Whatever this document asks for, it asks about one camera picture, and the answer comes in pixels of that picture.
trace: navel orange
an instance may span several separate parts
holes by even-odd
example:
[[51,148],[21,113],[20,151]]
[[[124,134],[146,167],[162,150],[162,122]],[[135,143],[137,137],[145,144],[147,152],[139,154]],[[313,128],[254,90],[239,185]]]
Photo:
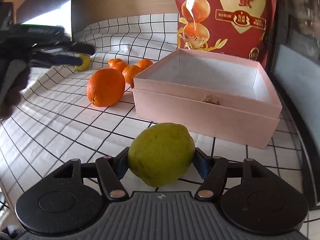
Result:
[[119,61],[119,62],[117,62],[117,63],[115,63],[115,64],[111,64],[111,65],[110,65],[110,68],[117,69],[117,70],[119,70],[119,71],[122,73],[122,71],[123,71],[127,66],[128,66],[127,63],[125,63],[125,62],[123,62],[123,61]]
[[122,59],[120,59],[120,58],[111,59],[108,61],[108,66],[109,66],[109,68],[113,68],[114,64],[121,62],[121,61],[122,61]]
[[127,66],[123,71],[122,75],[127,84],[131,84],[132,78],[141,72],[141,68],[136,65]]
[[125,81],[122,73],[113,68],[96,71],[87,84],[87,98],[98,107],[112,106],[123,96]]
[[140,60],[137,64],[137,66],[139,68],[141,68],[141,70],[145,70],[146,68],[150,67],[151,65],[153,64],[153,62],[150,60],[150,59],[143,59],[143,60]]

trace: pink box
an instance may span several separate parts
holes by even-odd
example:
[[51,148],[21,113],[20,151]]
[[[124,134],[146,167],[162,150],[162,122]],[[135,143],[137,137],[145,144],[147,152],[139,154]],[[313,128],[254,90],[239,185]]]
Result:
[[139,118],[253,147],[268,144],[282,110],[259,62],[224,54],[178,49],[137,75],[134,85]]

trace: orange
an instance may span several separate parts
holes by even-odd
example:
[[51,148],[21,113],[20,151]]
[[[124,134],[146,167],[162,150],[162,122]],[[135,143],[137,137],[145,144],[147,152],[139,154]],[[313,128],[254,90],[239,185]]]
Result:
[[94,106],[112,106],[121,99],[124,90],[125,81],[122,73],[113,68],[103,68],[90,77],[87,98]]
[[131,65],[126,67],[123,71],[122,71],[122,75],[124,76],[124,80],[127,84],[131,84],[131,80],[132,78],[139,74],[141,72],[141,68],[139,68],[136,65]]
[[145,70],[146,68],[150,67],[153,64],[153,62],[150,59],[143,59],[140,60],[137,64],[137,66],[139,68],[141,68],[141,70]]
[[113,68],[114,64],[121,62],[121,61],[122,61],[122,59],[120,59],[120,58],[114,58],[114,59],[111,59],[108,61],[108,65],[110,68]]
[[111,64],[110,65],[110,68],[114,68],[114,69],[117,69],[117,70],[120,70],[120,72],[122,73],[122,71],[128,66],[127,63],[123,62],[123,61],[119,61],[115,64]]
[[186,0],[181,11],[187,22],[202,22],[209,17],[210,4],[207,0]]
[[134,81],[133,81],[134,79],[133,79],[133,78],[134,78],[136,75],[138,75],[138,74],[135,74],[135,75],[132,77],[132,79],[131,79],[131,83],[130,83],[130,87],[131,87],[131,88],[134,88]]

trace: red snack bag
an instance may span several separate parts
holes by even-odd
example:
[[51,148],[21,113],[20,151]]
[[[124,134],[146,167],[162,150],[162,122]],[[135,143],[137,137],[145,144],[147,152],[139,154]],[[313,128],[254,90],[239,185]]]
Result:
[[276,0],[176,0],[178,48],[225,53],[265,65],[263,42]]

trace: white grid cloth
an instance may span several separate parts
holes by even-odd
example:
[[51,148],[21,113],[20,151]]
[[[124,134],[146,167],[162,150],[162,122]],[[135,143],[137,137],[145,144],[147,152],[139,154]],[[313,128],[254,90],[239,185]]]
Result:
[[[143,58],[156,62],[176,49],[178,14],[143,15],[95,23],[78,37],[92,44],[89,70],[72,66],[50,70],[34,68],[23,102],[11,118],[0,126],[0,178],[9,202],[47,174],[72,158],[82,163],[116,156],[154,122],[137,118],[132,90],[126,85],[123,98],[114,106],[92,106],[86,97],[90,76],[107,67],[113,58],[130,65]],[[209,156],[219,155],[235,162],[254,158],[289,184],[302,191],[301,143],[289,115],[283,110],[279,126],[265,149],[224,141],[191,132],[196,147]],[[86,185],[99,191],[95,179]],[[185,191],[193,194],[203,182],[193,165],[179,180],[161,188],[147,186],[130,170],[121,181],[132,191]],[[228,179],[226,189],[240,183]],[[311,211],[301,232],[311,240],[320,238],[320,211]]]

